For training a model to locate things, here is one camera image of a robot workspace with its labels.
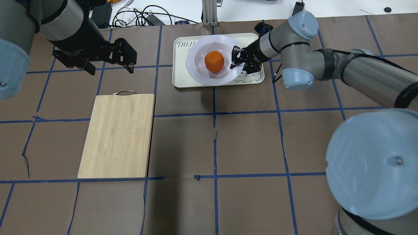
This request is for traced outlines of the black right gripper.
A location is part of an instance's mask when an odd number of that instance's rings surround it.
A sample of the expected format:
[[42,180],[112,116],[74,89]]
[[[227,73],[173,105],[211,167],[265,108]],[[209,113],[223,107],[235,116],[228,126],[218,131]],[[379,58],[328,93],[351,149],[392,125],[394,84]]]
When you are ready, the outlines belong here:
[[234,46],[232,49],[230,69],[232,70],[238,67],[247,74],[260,72],[263,62],[257,58],[257,55],[260,55],[257,46],[247,46],[242,49],[239,46]]

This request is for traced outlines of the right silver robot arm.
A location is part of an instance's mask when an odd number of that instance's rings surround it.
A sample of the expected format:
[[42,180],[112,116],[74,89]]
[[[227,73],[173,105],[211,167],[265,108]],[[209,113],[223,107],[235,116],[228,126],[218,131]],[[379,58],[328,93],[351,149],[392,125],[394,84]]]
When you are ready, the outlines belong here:
[[417,74],[364,49],[311,51],[318,31],[310,12],[298,12],[248,46],[233,46],[230,67],[255,73],[280,55],[287,89],[339,79],[384,107],[346,119],[330,139],[326,176],[340,205],[332,234],[416,235]]

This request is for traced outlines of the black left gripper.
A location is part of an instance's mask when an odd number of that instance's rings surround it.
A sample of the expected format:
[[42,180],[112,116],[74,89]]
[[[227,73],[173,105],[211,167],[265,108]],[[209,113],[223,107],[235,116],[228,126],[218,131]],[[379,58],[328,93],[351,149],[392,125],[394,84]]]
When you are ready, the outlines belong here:
[[74,52],[64,52],[54,47],[52,55],[66,67],[82,67],[94,76],[96,67],[91,62],[103,61],[124,66],[129,73],[134,73],[137,64],[137,52],[125,38],[117,38],[113,43],[106,41],[100,46],[91,46]]

